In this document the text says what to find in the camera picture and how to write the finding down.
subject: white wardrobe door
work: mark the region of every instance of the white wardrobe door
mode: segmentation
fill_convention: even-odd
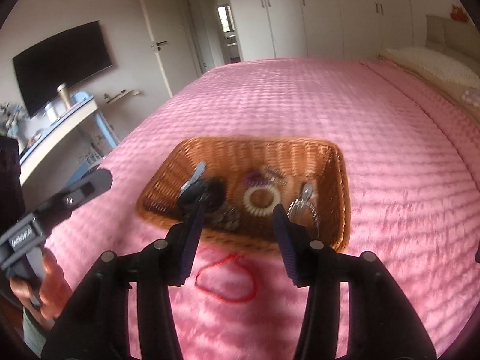
[[[275,58],[265,0],[230,0],[243,61]]]
[[[378,0],[380,4],[382,47],[413,45],[410,0]]]
[[[343,58],[338,0],[302,0],[309,57]]]
[[[380,16],[375,0],[338,0],[342,17],[345,58],[373,59],[381,49]]]
[[[267,0],[277,58],[307,56],[300,0]]]

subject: hand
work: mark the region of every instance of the hand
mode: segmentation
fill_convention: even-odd
[[[43,250],[43,267],[46,274],[40,287],[40,299],[43,303],[40,311],[35,310],[32,306],[30,298],[33,296],[33,290],[25,280],[12,277],[10,287],[25,308],[31,312],[33,318],[45,330],[51,330],[51,320],[60,316],[70,299],[72,290],[63,277],[63,269],[57,264],[57,259],[47,249]]]

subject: pink bedspread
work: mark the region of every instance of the pink bedspread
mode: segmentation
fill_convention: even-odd
[[[480,131],[443,97],[389,64],[272,60],[214,69],[151,115],[105,160],[112,190],[58,226],[47,246],[75,288],[105,250],[130,254],[165,231],[134,212],[147,181],[170,151],[195,136],[327,139],[342,149],[352,232],[346,253],[375,252],[414,305],[437,352],[455,339],[480,299]],[[306,289],[282,261],[244,255],[199,278],[228,252],[202,244],[192,276],[170,290],[186,360],[291,359]],[[130,346],[140,357],[136,299]],[[346,352],[342,297],[338,354]]]

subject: headboard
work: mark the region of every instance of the headboard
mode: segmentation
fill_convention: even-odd
[[[427,15],[425,45],[464,63],[480,76],[480,32],[475,26]]]

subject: black tv screen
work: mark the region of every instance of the black tv screen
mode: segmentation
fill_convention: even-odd
[[[18,54],[13,59],[18,86],[30,117],[58,96],[112,66],[98,21],[66,30]]]

